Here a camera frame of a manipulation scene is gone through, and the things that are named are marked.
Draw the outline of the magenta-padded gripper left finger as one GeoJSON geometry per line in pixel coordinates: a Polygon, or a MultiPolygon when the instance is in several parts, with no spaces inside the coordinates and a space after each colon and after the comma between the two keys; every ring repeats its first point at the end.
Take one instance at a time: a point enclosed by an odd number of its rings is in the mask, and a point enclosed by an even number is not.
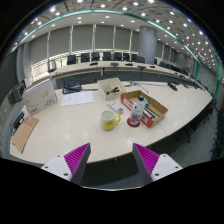
{"type": "Polygon", "coordinates": [[[91,146],[87,143],[65,155],[56,155],[42,169],[79,185],[90,154],[91,146]]]}

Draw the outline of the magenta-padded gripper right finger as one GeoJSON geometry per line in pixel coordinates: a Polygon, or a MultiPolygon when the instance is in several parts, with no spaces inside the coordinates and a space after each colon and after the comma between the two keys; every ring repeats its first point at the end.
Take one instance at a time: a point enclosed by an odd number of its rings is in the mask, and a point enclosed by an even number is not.
{"type": "Polygon", "coordinates": [[[144,185],[182,169],[168,154],[157,154],[137,143],[133,144],[132,154],[144,185]]]}

